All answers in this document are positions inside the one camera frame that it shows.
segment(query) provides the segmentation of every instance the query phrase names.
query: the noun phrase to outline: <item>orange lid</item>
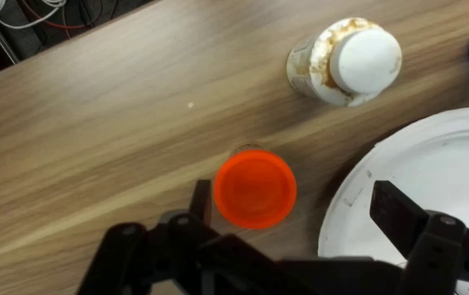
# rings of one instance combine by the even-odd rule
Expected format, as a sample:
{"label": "orange lid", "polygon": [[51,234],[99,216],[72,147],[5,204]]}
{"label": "orange lid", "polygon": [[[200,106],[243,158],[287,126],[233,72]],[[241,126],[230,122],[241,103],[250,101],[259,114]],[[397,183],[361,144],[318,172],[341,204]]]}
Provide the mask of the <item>orange lid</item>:
{"label": "orange lid", "polygon": [[214,198],[218,211],[232,222],[263,229],[291,213],[297,180],[282,157],[261,149],[243,150],[220,167]]}

